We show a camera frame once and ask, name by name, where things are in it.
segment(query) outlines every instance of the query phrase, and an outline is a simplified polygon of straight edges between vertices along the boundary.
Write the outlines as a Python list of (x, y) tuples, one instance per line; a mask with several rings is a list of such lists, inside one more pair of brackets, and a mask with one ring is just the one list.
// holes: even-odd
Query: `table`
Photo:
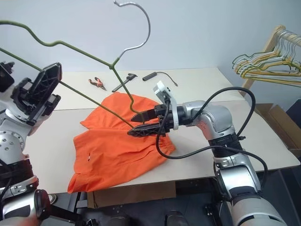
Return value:
[[(124, 79), (127, 73), (137, 74), (139, 77), (127, 84), (130, 92), (156, 101), (158, 99), (153, 94), (152, 88), (159, 80), (172, 90), (178, 103), (198, 99), (206, 100), (215, 91), (231, 86), (217, 68), (164, 71), (173, 77), (179, 87), (175, 87), (165, 75), (158, 75), (147, 82), (142, 82), (142, 77), (153, 71), (129, 71), (121, 72), (120, 75)], [(94, 77), (103, 81), (107, 92), (88, 83), (87, 80)], [(105, 72), (64, 73), (63, 81), (92, 98), (96, 97), (100, 102), (110, 95), (110, 90), (118, 84), (117, 79), (111, 73)], [(79, 122), (92, 112), (95, 104), (62, 86), (58, 86), (54, 93), (61, 95), (62, 100), (51, 117), (43, 122), (34, 135), (28, 137), (24, 153), (30, 155), (33, 171), (40, 180), (39, 188), (49, 193), (62, 193), (67, 191), (68, 183), (73, 175), (75, 161), (73, 138), (86, 131), (86, 128)], [(238, 131), (250, 110), (248, 103), (237, 91), (218, 95), (214, 101), (214, 104), (229, 108), (234, 126)], [(300, 164), (259, 115), (253, 114), (242, 135), (247, 137), (241, 141), (242, 147), (263, 158), (270, 170)], [(176, 146), (173, 155), (181, 155), (208, 146), (201, 130), (196, 127), (182, 126), (177, 131), (171, 131), (170, 138)], [(257, 160), (250, 159), (256, 171), (263, 170)], [(214, 176), (212, 164), (212, 152), (208, 150), (190, 158), (167, 160), (140, 177), (118, 186), (212, 177)]]

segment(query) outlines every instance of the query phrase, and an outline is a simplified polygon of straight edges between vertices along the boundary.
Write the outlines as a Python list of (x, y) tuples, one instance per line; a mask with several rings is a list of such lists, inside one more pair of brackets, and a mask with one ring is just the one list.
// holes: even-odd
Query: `white wall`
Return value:
[[(231, 70), (236, 56), (260, 51), (278, 24), (301, 34), (299, 0), (137, 3), (150, 16), (151, 36), (145, 46), (122, 57), (118, 70), (217, 66), (233, 85), (240, 86), (243, 80)], [(110, 63), (122, 49), (140, 43), (147, 33), (147, 22), (139, 9), (119, 8), (112, 0), (1, 0), (0, 11), (0, 19), (28, 25), (44, 41), (61, 39)], [(64, 71), (108, 70), (63, 46), (41, 46), (23, 29), (2, 25), (0, 34), (1, 47), (40, 67), (59, 61)], [(0, 53), (2, 60), (11, 58)], [(17, 81), (36, 75), (22, 63), (15, 67)], [(263, 82), (255, 82), (252, 91), (258, 102), (274, 102), (284, 109), (301, 97), (300, 88)]]

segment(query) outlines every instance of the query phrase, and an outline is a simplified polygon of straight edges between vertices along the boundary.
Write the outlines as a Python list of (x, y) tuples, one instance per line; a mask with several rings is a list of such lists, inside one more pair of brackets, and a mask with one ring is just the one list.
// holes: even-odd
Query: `pliers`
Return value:
[(95, 79), (96, 82), (92, 82), (91, 79), (89, 79), (88, 81), (89, 81), (92, 85), (94, 85), (94, 86), (96, 86), (96, 87), (102, 88), (103, 90), (107, 90), (107, 89), (103, 86), (103, 83), (102, 83), (102, 81), (100, 81), (99, 78), (95, 77), (94, 79)]

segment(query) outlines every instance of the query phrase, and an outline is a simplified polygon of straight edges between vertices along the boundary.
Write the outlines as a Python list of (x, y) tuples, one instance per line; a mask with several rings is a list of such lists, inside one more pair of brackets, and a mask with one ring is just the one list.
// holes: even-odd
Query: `orange fabric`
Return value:
[[(145, 111), (157, 105), (145, 97), (132, 95), (133, 108)], [(128, 122), (135, 115), (130, 109), (127, 94), (113, 93), (102, 104), (118, 113)], [(133, 137), (127, 134), (130, 127), (101, 107), (96, 108), (81, 124), (89, 130), (74, 138), (75, 174), (68, 192), (91, 192), (130, 181), (166, 159), (156, 150), (156, 136)], [(174, 145), (168, 136), (160, 138), (160, 148), (170, 154)]]

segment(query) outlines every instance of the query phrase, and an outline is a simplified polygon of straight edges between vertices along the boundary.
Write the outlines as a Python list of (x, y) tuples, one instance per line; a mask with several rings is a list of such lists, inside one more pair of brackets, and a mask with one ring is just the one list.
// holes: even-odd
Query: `metal hook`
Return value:
[(296, 56), (295, 47), (296, 47), (296, 45), (297, 45), (297, 43), (299, 41), (301, 41), (301, 36), (296, 35), (295, 37), (292, 37), (292, 40), (291, 40), (291, 43), (292, 43), (292, 45), (291, 45), (291, 52), (292, 52), (292, 54), (290, 56), (291, 57), (291, 61), (293, 61), (294, 58), (295, 58), (295, 56)]
[(283, 44), (284, 50), (285, 50), (285, 54), (283, 54), (282, 56), (286, 57), (286, 58), (288, 58), (288, 55), (290, 54), (290, 49), (293, 44), (291, 41), (288, 40), (288, 38), (291, 35), (294, 35), (294, 33), (290, 32), (290, 31), (286, 31), (286, 34), (283, 35), (283, 37), (282, 37), (282, 44)]
[(119, 58), (121, 58), (122, 55), (123, 55), (126, 51), (132, 50), (132, 49), (135, 49), (135, 48), (140, 48), (140, 47), (142, 47), (142, 46), (147, 42), (147, 40), (149, 39), (150, 34), (151, 34), (151, 22), (150, 22), (149, 16), (147, 15), (146, 11), (142, 8), (142, 6), (140, 6), (139, 4), (137, 4), (137, 3), (135, 3), (135, 2), (131, 2), (131, 1), (130, 1), (130, 2), (125, 2), (125, 3), (121, 3), (121, 4), (120, 4), (120, 3), (116, 2), (116, 0), (114, 0), (114, 4), (116, 4), (116, 5), (119, 6), (119, 7), (128, 6), (128, 5), (134, 5), (134, 6), (137, 6), (137, 7), (138, 7), (139, 9), (141, 9), (142, 12), (145, 14), (146, 19), (147, 19), (147, 23), (148, 23), (148, 25), (149, 25), (149, 32), (148, 32), (148, 34), (147, 34), (147, 37), (146, 37), (145, 41), (144, 41), (143, 43), (141, 43), (140, 45), (138, 45), (138, 46), (134, 46), (134, 47), (130, 47), (130, 48), (124, 49), (123, 52), (122, 52), (122, 53), (120, 54), (120, 56), (119, 56)]

